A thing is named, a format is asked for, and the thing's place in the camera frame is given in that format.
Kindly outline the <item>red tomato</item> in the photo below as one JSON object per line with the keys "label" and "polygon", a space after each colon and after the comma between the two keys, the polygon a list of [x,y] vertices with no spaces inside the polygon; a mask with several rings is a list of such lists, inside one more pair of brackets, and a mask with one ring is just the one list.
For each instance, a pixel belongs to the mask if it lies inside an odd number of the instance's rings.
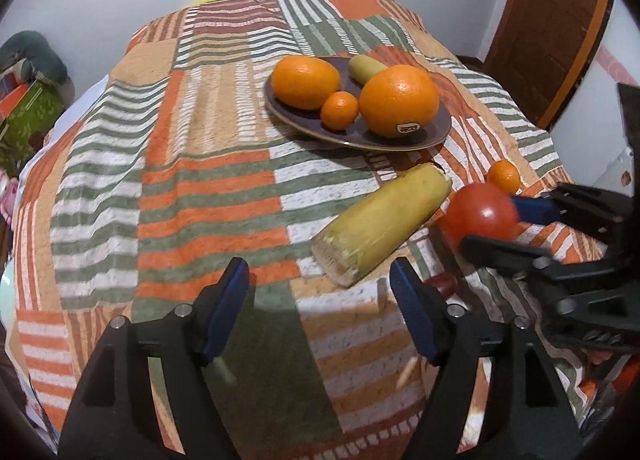
{"label": "red tomato", "polygon": [[490,183],[470,183],[451,197],[438,225],[455,251],[468,235],[511,241],[518,234],[519,221],[509,195]]}

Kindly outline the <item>small tangerine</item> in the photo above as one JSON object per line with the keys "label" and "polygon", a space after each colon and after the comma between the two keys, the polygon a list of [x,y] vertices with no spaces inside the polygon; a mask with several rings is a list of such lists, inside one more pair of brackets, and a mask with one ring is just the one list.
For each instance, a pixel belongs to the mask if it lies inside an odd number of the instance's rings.
{"label": "small tangerine", "polygon": [[500,160],[492,164],[486,174],[486,181],[505,194],[514,195],[521,189],[521,176],[508,160]]}
{"label": "small tangerine", "polygon": [[357,98],[347,91],[337,91],[323,103],[320,120],[331,131],[344,131],[356,121],[358,114]]}

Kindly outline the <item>large yellow cane piece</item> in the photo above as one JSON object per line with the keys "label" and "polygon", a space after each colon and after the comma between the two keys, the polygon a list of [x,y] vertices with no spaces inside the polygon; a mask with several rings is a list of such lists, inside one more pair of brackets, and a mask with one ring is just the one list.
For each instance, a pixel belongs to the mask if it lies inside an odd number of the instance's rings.
{"label": "large yellow cane piece", "polygon": [[424,163],[387,181],[311,239],[311,252],[339,287],[351,287],[388,258],[442,205],[451,179]]}

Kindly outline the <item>large orange with sticker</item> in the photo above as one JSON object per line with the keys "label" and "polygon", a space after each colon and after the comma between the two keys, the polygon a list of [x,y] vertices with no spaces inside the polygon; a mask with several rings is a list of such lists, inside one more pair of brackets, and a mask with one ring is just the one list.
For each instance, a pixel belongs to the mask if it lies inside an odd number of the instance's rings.
{"label": "large orange with sticker", "polygon": [[431,123],[439,108],[439,92],[423,68],[398,64],[372,76],[358,102],[370,131],[399,138]]}

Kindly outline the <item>medium orange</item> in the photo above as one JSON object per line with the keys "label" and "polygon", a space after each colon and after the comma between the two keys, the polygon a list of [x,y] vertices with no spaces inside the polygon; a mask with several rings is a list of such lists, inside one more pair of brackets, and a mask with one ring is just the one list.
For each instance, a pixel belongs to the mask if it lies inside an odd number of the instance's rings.
{"label": "medium orange", "polygon": [[285,56],[271,77],[273,96],[292,108],[321,108],[331,94],[341,89],[341,74],[326,60],[314,56]]}

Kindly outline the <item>dark purple plate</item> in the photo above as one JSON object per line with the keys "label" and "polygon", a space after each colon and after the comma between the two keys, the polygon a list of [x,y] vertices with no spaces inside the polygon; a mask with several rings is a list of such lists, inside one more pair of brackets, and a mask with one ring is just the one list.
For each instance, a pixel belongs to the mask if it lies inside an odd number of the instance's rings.
{"label": "dark purple plate", "polygon": [[[341,74],[341,89],[347,91],[358,100],[363,86],[352,80],[347,72],[349,59],[338,56],[325,56],[319,58],[332,64]],[[270,112],[285,124],[292,126],[296,131],[311,137],[336,143],[337,145],[373,151],[407,152],[412,150],[424,150],[439,145],[447,138],[451,128],[451,115],[449,114],[444,99],[439,94],[439,108],[431,123],[407,136],[399,138],[385,138],[376,135],[367,128],[363,117],[359,114],[356,121],[344,131],[331,131],[321,123],[320,110],[301,110],[292,108],[273,96],[270,76],[265,83],[266,105]]]}

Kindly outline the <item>brown wooden door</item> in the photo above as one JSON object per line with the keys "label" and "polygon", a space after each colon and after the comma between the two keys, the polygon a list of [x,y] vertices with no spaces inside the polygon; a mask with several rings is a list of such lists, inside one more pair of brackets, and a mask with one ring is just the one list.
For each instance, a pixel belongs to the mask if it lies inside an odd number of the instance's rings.
{"label": "brown wooden door", "polygon": [[506,0],[484,71],[529,119],[550,128],[602,39],[614,0]]}

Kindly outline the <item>striped patchwork bedspread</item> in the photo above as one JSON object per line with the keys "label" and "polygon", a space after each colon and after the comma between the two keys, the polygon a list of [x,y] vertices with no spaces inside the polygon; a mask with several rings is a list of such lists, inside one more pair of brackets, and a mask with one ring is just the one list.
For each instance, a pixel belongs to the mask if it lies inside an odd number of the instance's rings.
{"label": "striped patchwork bedspread", "polygon": [[[373,151],[296,131],[266,105],[285,56],[365,54],[434,78],[451,115],[444,142]],[[537,198],[573,183],[547,131],[492,78],[465,68],[392,0],[221,0],[140,28],[101,96],[34,160],[15,213],[16,330],[58,443],[108,324],[163,318],[218,282],[232,258],[250,290],[221,355],[203,370],[235,459],[407,459],[438,369],[422,357],[390,287],[405,258],[420,280],[449,272],[445,301],[480,318],[529,320],[588,454],[613,405],[593,406],[589,347],[548,339],[532,279],[476,268],[440,232],[451,197],[497,161]],[[378,267],[339,287],[311,239],[416,165],[452,183],[439,209]],[[562,264],[601,258],[561,223],[518,222],[508,242]]]}

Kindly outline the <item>pink bunny toy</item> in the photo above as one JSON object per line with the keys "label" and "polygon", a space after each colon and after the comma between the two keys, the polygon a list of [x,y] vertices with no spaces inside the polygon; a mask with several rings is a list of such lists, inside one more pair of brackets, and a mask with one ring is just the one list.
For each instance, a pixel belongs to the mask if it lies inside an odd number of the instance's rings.
{"label": "pink bunny toy", "polygon": [[12,225],[12,218],[15,209],[18,180],[10,177],[4,169],[0,175],[0,212],[8,226]]}

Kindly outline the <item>green storage box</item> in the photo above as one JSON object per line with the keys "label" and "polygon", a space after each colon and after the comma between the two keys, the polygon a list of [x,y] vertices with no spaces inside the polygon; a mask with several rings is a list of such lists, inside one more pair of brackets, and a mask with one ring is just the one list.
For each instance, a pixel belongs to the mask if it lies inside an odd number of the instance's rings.
{"label": "green storage box", "polygon": [[1,100],[1,167],[16,177],[37,152],[30,140],[44,136],[64,111],[58,92],[43,82],[24,82]]}

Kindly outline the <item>grey neck pillow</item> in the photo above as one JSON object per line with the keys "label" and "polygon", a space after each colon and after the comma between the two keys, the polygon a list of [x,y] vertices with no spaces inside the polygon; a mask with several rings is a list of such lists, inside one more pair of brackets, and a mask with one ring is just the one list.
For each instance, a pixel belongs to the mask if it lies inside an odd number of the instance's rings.
{"label": "grey neck pillow", "polygon": [[13,74],[19,84],[40,80],[62,86],[67,80],[66,65],[47,39],[35,30],[22,30],[2,44],[1,76],[9,74]]}

